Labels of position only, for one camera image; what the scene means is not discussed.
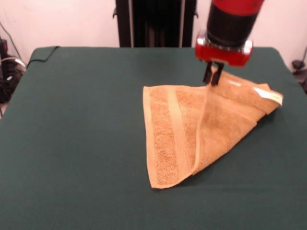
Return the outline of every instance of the dark green cloth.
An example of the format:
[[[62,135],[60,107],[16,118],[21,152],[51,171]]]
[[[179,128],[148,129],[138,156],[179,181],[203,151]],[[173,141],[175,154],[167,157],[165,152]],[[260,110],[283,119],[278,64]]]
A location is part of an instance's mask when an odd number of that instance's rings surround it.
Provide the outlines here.
[[[2,230],[305,230],[307,100],[272,48],[226,68],[284,105],[208,169],[150,188],[142,88],[202,85],[194,50],[38,49],[0,121]]]

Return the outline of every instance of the white label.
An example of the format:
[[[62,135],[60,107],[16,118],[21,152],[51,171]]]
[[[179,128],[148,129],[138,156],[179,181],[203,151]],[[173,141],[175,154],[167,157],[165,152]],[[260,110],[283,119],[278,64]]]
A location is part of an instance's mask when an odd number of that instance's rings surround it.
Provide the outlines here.
[[[273,93],[273,92],[268,92],[259,88],[255,88],[254,90],[260,95],[260,97],[265,98],[265,99],[270,99],[275,102],[277,102],[280,105],[283,105],[283,97],[279,94]]]

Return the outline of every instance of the black cable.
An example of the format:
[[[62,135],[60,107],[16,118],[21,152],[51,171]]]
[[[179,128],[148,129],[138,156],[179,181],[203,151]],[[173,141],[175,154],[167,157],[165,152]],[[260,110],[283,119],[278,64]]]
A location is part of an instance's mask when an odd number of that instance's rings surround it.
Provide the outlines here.
[[[301,62],[301,66],[300,66],[300,69],[303,67],[303,63],[304,63],[304,60],[306,58],[306,54],[307,54],[307,47],[305,49],[305,53],[304,53],[304,56],[303,56],[303,59],[302,59],[302,62]]]
[[[0,26],[2,27],[2,29],[4,30],[4,32],[9,36],[9,38],[10,38],[10,40],[11,40],[11,42],[12,42],[12,44],[13,44],[13,46],[14,46],[16,52],[17,52],[17,55],[18,55],[19,59],[21,60],[21,56],[20,56],[20,54],[19,54],[19,51],[18,51],[18,49],[17,49],[17,47],[16,47],[16,45],[15,45],[13,39],[12,39],[12,36],[11,36],[10,33],[4,28],[4,26],[2,25],[1,22],[0,22]]]

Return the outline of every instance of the folded towel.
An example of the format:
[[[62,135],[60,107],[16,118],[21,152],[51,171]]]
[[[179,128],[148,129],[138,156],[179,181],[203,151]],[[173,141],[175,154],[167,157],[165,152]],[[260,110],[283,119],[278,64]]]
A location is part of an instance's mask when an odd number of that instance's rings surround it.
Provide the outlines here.
[[[144,87],[147,169],[152,188],[169,188],[212,164],[283,96],[223,72],[218,86]]]

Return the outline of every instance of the white wall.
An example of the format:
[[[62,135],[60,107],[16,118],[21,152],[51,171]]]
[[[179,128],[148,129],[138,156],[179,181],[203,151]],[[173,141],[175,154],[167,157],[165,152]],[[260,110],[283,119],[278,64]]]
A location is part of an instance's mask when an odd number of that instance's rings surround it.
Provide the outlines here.
[[[114,8],[115,0],[0,0],[0,21],[28,62],[42,46],[118,47]],[[9,50],[16,54],[10,43]]]
[[[210,2],[198,0],[193,41],[205,28]],[[115,0],[0,0],[0,21],[27,62],[40,46],[118,47],[114,8]],[[1,29],[0,35],[7,38]],[[278,49],[290,67],[307,46],[307,0],[265,0],[251,38],[257,46]]]

